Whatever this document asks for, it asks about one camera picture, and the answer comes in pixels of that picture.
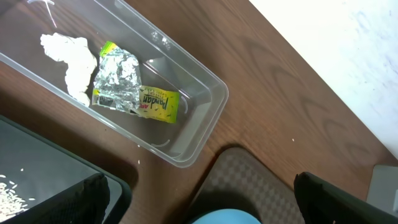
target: wood grain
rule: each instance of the wood grain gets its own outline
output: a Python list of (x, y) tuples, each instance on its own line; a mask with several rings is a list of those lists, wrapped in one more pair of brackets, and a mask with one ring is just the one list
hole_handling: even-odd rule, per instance
[(228, 144), (244, 146), (290, 187), (296, 174), (310, 171), (360, 199), (375, 164), (397, 164), (248, 1), (127, 2), (229, 88), (218, 124), (189, 168), (166, 163), (0, 65), (0, 114), (127, 180), (134, 198), (123, 223), (177, 222)]

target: silver foil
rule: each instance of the silver foil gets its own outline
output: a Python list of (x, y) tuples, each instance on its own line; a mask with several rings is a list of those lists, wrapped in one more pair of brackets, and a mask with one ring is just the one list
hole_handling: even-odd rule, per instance
[(136, 56), (116, 47), (99, 58), (93, 104), (130, 113), (139, 107), (141, 75)]

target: blue round object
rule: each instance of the blue round object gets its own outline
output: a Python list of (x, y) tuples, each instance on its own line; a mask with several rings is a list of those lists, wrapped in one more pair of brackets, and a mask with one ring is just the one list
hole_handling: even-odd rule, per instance
[(237, 209), (222, 209), (207, 213), (192, 224), (261, 224), (247, 212)]

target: textured mat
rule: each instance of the textured mat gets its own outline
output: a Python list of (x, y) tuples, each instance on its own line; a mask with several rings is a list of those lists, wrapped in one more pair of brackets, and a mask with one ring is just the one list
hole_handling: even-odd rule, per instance
[(223, 208), (244, 210), (264, 224), (304, 223), (293, 191), (240, 148), (228, 149), (219, 156), (186, 221)]

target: clear plastic bin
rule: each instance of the clear plastic bin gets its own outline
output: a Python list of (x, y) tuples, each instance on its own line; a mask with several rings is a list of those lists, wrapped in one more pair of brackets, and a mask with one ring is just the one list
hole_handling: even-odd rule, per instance
[[(0, 1), (0, 60), (166, 161), (193, 164), (228, 99), (226, 85), (124, 1), (55, 1), (49, 8), (57, 28), (44, 2)], [(136, 55), (143, 85), (180, 92), (177, 122), (86, 108), (74, 100), (65, 84), (67, 65), (46, 56), (40, 45), (42, 34), (54, 32), (87, 38), (97, 58), (107, 40)]]

